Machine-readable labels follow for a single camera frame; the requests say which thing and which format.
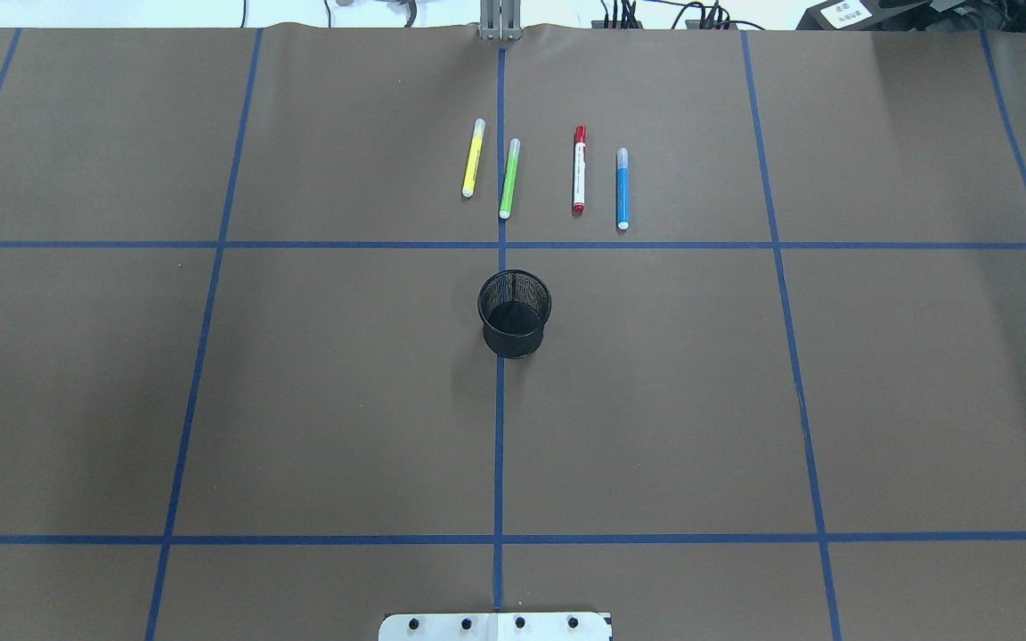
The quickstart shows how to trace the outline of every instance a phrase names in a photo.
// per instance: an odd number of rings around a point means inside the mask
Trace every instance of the metal clamp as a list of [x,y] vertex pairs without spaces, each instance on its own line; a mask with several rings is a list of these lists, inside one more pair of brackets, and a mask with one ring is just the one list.
[[481,0],[481,40],[521,40],[521,0]]

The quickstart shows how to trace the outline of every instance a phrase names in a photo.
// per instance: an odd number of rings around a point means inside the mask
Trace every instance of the white marker with red cap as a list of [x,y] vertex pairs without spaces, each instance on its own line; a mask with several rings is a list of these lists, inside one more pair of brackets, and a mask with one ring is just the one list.
[[577,127],[577,133],[573,137],[574,152],[573,152],[573,211],[577,213],[582,213],[584,210],[584,154],[585,154],[585,137],[587,135],[587,127],[585,125],[580,125]]

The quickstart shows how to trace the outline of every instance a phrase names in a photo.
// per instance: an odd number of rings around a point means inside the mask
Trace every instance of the black cup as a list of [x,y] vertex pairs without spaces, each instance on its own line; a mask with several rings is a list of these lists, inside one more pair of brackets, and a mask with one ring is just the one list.
[[520,269],[494,273],[477,293],[481,336],[497,356],[529,356],[541,347],[552,308],[549,288],[532,273]]

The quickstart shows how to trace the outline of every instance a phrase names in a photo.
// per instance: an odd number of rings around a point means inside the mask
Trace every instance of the pen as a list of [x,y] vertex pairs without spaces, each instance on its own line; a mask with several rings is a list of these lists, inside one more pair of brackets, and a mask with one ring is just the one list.
[[628,225],[628,150],[620,147],[616,152],[616,227],[627,230]]
[[505,159],[505,191],[502,192],[502,208],[497,215],[508,218],[513,211],[513,187],[516,187],[516,162],[521,155],[521,139],[510,141],[510,155]]
[[585,147],[587,147],[585,144],[586,134],[587,127],[580,125],[577,127],[577,133],[573,138],[573,211],[577,213],[584,211],[584,155]]
[[485,137],[485,120],[478,118],[473,122],[473,138],[469,142],[469,159],[465,161],[465,183],[462,184],[462,195],[473,198],[473,188],[477,186],[477,163],[481,161],[481,138]]

